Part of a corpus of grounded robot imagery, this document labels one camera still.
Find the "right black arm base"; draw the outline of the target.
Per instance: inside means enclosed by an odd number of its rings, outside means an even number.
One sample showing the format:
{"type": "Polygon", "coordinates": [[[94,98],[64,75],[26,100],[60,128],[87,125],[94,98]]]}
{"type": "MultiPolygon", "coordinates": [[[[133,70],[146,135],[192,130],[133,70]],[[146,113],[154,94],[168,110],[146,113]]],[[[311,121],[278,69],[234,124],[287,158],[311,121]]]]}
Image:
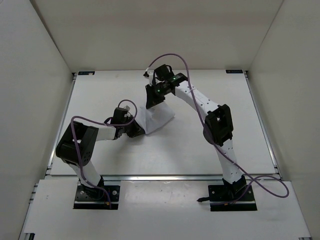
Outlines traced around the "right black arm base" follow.
{"type": "Polygon", "coordinates": [[[226,183],[208,185],[208,196],[198,198],[197,202],[209,202],[211,212],[252,212],[258,210],[253,188],[247,183],[238,191],[233,191],[226,183]]]}

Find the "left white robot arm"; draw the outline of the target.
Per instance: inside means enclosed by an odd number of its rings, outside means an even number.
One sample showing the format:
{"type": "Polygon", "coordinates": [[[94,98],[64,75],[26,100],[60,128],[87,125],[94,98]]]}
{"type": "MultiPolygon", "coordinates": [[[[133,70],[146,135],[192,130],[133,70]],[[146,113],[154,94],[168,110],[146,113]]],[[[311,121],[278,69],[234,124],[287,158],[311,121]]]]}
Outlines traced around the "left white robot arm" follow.
{"type": "Polygon", "coordinates": [[[135,138],[145,134],[145,130],[135,120],[128,107],[117,107],[113,116],[103,123],[91,121],[92,125],[85,125],[73,117],[62,135],[55,154],[69,165],[79,178],[80,184],[87,187],[87,193],[93,199],[104,195],[103,178],[96,171],[91,162],[96,142],[114,141],[123,134],[135,138]]]}

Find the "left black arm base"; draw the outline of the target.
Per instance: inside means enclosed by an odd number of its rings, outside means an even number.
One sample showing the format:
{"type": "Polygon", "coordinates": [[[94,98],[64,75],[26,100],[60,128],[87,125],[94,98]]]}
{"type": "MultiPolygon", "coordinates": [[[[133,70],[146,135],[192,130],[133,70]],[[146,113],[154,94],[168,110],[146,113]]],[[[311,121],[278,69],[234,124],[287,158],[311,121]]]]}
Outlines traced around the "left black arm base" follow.
{"type": "Polygon", "coordinates": [[[76,210],[118,210],[120,199],[120,185],[105,185],[110,202],[104,191],[90,188],[78,183],[73,208],[76,210]]]}

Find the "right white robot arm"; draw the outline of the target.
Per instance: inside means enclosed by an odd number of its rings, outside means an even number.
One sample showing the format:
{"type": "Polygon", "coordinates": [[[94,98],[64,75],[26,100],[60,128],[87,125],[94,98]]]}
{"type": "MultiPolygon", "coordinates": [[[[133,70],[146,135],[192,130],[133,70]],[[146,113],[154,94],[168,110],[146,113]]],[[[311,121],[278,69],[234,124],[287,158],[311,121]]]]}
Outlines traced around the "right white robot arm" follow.
{"type": "Polygon", "coordinates": [[[183,73],[174,74],[169,65],[163,64],[154,71],[146,69],[143,76],[149,79],[149,84],[145,86],[147,109],[164,102],[165,95],[173,94],[197,111],[203,123],[203,136],[218,154],[225,185],[224,195],[229,200],[240,197],[246,184],[244,174],[236,166],[230,107],[210,100],[183,73]]]}

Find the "white fabric skirt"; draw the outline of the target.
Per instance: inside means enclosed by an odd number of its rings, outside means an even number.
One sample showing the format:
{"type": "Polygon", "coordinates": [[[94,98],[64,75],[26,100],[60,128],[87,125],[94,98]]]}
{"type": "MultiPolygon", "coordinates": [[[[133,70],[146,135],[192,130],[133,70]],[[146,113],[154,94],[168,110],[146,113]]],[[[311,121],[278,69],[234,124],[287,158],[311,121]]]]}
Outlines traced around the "white fabric skirt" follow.
{"type": "Polygon", "coordinates": [[[174,116],[174,111],[165,102],[162,102],[149,109],[141,105],[135,120],[145,134],[149,135],[166,125],[174,116]]]}

